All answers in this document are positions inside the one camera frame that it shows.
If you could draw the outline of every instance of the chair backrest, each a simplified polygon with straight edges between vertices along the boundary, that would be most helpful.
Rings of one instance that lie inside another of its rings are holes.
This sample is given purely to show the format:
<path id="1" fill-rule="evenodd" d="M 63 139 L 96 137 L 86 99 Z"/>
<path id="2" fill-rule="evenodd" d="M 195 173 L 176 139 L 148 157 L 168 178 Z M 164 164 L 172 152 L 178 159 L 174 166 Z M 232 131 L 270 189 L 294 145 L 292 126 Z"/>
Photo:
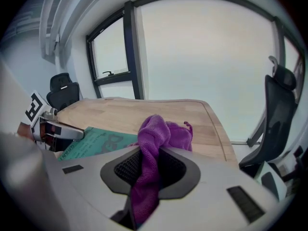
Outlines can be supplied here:
<path id="1" fill-rule="evenodd" d="M 47 101 L 51 107 L 58 111 L 79 101 L 79 85 L 78 83 L 68 83 L 59 90 L 51 91 L 47 94 Z"/>
<path id="2" fill-rule="evenodd" d="M 60 90 L 61 87 L 66 86 L 68 83 L 72 83 L 69 73 L 55 75 L 50 79 L 50 91 Z"/>
<path id="3" fill-rule="evenodd" d="M 239 163 L 240 167 L 273 160 L 283 152 L 296 107 L 292 92 L 295 87 L 294 74 L 281 66 L 273 78 L 265 76 L 266 117 L 262 142 Z"/>

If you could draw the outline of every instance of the teal book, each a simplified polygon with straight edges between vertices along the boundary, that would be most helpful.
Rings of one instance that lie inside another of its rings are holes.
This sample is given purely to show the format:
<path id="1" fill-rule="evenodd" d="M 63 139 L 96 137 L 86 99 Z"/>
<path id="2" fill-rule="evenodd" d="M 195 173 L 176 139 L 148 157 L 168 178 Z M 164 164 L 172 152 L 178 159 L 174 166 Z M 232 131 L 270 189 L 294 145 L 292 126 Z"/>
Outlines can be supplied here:
<path id="1" fill-rule="evenodd" d="M 58 160 L 104 154 L 126 148 L 135 142 L 137 142 L 137 135 L 134 134 L 88 127 L 85 129 L 85 137 L 80 141 L 72 142 Z"/>

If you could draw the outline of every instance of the wooden table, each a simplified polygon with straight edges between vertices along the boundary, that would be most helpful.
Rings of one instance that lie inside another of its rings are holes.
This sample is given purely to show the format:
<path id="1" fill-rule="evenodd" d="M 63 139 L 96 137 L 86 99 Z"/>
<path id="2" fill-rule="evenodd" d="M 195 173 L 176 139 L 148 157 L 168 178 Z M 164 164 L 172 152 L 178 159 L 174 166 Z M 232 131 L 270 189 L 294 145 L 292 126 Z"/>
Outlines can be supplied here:
<path id="1" fill-rule="evenodd" d="M 84 99 L 58 113 L 60 122 L 80 128 L 95 127 L 137 134 L 143 121 L 159 114 L 165 121 L 193 128 L 192 150 L 238 167 L 230 140 L 212 108 L 200 100 Z"/>

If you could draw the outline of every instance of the purple microfiber towel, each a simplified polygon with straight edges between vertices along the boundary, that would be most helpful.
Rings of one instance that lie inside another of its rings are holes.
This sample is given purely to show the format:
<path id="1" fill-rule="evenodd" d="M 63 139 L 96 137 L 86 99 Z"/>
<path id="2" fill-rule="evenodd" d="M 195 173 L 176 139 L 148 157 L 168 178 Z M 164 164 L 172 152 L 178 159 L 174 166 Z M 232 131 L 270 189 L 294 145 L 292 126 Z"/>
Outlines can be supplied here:
<path id="1" fill-rule="evenodd" d="M 131 190 L 132 208 L 136 223 L 144 223 L 158 205 L 159 147 L 176 147 L 192 151 L 193 129 L 189 130 L 174 122 L 165 122 L 160 115 L 148 117 L 138 132 L 138 142 L 143 154 L 142 173 Z"/>

